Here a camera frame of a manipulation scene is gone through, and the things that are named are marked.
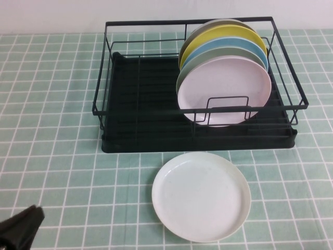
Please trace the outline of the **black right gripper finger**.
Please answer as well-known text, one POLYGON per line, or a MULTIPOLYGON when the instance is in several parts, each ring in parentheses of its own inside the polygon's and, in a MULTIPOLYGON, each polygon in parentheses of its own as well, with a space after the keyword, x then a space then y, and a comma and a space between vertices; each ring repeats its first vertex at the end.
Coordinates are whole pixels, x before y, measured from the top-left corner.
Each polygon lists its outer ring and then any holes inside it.
POLYGON ((30 206, 23 210, 18 216, 16 223, 16 249, 30 249, 42 221, 45 218, 43 209, 37 206, 30 206))

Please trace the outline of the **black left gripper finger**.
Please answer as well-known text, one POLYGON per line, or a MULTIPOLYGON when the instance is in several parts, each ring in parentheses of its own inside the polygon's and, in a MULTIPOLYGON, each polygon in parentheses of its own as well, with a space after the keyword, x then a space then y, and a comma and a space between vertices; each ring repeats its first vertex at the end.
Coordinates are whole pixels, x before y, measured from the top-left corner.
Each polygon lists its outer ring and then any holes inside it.
POLYGON ((36 206, 33 205, 1 222, 1 249, 31 248, 37 232, 35 212, 36 206))

